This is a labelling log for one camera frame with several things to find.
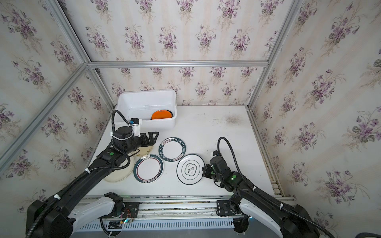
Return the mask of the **green rim lettered plate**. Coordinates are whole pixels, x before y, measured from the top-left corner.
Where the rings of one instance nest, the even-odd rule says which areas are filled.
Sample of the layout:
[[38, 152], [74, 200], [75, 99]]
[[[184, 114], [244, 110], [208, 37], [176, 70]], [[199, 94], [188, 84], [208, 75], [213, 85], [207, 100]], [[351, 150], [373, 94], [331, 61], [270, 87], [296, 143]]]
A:
[[186, 153], [185, 142], [178, 137], [169, 137], [163, 140], [158, 148], [159, 157], [167, 162], [176, 162]]

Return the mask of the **orange plastic plate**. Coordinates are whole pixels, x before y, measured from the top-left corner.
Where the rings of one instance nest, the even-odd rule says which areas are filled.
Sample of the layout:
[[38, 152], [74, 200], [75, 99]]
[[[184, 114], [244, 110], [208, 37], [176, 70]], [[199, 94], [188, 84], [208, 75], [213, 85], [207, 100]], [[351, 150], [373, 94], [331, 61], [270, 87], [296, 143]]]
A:
[[169, 110], [158, 110], [152, 114], [151, 120], [170, 119], [173, 116], [173, 113]]

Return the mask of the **white plate black outline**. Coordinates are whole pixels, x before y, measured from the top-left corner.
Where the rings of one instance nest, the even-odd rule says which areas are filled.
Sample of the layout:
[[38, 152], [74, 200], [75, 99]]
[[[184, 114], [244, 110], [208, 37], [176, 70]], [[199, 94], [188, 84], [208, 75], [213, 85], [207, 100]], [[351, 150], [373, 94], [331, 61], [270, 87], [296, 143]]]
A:
[[185, 185], [194, 185], [202, 179], [204, 160], [196, 154], [184, 156], [177, 165], [177, 177]]

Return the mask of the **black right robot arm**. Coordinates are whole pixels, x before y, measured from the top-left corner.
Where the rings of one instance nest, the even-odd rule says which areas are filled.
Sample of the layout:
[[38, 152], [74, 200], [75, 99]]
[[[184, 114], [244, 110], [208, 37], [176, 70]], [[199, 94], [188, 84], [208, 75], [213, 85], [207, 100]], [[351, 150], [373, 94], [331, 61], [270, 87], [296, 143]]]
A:
[[233, 193], [222, 207], [222, 214], [252, 217], [271, 229], [280, 238], [318, 238], [320, 232], [300, 205], [291, 206], [255, 186], [244, 175], [232, 171], [221, 156], [215, 156], [202, 168], [202, 176], [220, 183]]

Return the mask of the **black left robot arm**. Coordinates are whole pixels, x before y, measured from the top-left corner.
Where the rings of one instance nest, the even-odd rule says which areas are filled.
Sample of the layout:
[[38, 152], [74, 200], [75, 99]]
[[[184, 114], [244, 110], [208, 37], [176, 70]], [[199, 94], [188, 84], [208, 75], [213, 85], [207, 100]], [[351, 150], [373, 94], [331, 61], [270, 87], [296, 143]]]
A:
[[122, 198], [109, 192], [100, 203], [91, 205], [85, 212], [74, 212], [77, 204], [104, 178], [130, 163], [129, 154], [141, 147], [154, 146], [159, 132], [134, 134], [131, 127], [113, 131], [111, 141], [96, 159], [68, 185], [45, 201], [34, 201], [27, 209], [26, 231], [28, 238], [69, 238], [75, 230], [93, 220], [121, 211]]

